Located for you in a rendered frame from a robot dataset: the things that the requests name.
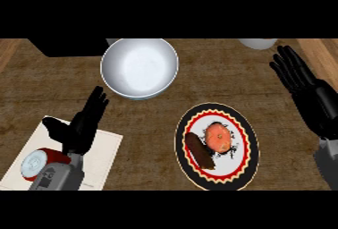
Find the brown woven placemat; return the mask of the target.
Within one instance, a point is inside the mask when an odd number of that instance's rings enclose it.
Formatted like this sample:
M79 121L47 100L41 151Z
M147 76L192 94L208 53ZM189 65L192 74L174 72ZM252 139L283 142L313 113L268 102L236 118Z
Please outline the brown woven placemat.
M251 190L323 190L314 163L318 137L308 130L290 95L268 67L274 49L253 50L234 39L174 39L180 71L165 92L143 101L115 93L99 123L121 135L106 178L110 190L190 190L174 133L187 109L205 102L230 106L253 127L259 149ZM44 116L70 120L103 80L96 57L44 56L16 41L0 72L0 178Z

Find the white round container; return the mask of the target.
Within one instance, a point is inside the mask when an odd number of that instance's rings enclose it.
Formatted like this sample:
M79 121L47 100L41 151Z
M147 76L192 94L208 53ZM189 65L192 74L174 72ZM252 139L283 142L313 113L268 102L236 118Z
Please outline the white round container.
M264 50L273 47L277 39L276 38L240 38L240 43L255 49L255 50Z

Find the brown sausage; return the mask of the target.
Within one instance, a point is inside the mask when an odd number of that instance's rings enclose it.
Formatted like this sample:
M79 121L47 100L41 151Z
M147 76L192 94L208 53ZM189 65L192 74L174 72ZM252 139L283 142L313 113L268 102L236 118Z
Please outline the brown sausage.
M215 168L215 164L211 159L211 156L208 155L206 147L194 133L187 132L184 134L184 143L186 143L187 149L190 150L193 154L193 159L197 163L199 168L212 170Z

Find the black red patterned plate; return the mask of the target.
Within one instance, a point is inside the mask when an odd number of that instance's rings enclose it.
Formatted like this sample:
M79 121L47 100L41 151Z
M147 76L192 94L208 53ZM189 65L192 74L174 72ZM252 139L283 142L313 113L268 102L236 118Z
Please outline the black red patterned plate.
M256 135L230 106L203 103L187 110L174 148L181 171L200 189L237 191L252 181L259 159Z

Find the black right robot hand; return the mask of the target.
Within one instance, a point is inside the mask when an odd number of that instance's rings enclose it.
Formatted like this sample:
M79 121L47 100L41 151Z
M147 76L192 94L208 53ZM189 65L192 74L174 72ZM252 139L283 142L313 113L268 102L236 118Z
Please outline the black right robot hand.
M289 46L277 46L270 68L290 93L308 129L323 140L338 140L338 92L310 71Z

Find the white cutting board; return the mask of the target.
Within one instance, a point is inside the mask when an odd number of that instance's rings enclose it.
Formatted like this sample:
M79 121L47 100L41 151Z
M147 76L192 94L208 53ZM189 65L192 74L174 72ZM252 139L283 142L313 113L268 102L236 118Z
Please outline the white cutting board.
M79 187L81 191L100 191L103 189L121 140L121 135L101 130L96 131L91 149L82 156L84 178ZM31 182L20 175L20 163L29 153L38 148L62 149L60 143L48 138L47 129L41 123L38 123L16 159L3 175L0 191L26 191L29 189Z

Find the white bowl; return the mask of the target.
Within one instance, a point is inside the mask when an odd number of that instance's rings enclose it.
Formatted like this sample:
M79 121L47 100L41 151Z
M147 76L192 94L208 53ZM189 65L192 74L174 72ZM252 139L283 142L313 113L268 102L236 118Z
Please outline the white bowl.
M162 38L121 38L100 60L100 75L109 89L124 98L156 97L175 80L177 51Z

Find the orange squash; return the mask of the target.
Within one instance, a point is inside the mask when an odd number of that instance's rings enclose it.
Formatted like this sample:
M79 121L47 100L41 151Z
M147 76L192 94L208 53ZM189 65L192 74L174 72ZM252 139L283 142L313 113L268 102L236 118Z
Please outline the orange squash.
M231 147L231 135L221 123L212 123L205 132L206 146L218 153L228 151Z

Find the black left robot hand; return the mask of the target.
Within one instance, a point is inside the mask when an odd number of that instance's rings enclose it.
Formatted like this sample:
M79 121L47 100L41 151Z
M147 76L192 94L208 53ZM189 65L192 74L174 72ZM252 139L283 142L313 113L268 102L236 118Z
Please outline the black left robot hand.
M42 119L48 137L62 144L62 153L65 155L78 154L82 156L88 152L107 102L103 88L96 86L84 108L73 115L69 124L62 123L53 117Z

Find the black appliance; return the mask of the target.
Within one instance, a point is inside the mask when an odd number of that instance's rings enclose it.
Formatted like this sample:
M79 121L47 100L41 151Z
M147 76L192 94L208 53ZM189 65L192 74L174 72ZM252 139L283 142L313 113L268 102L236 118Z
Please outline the black appliance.
M29 42L47 57L101 56L107 49L103 38L31 38Z

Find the red can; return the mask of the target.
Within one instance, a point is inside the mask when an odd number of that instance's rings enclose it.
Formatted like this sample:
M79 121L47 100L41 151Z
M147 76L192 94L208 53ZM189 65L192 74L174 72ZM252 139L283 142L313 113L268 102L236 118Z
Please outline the red can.
M69 161L69 157L60 151L50 148L38 148L20 163L20 176L26 181L32 182L45 165L50 163L68 164Z

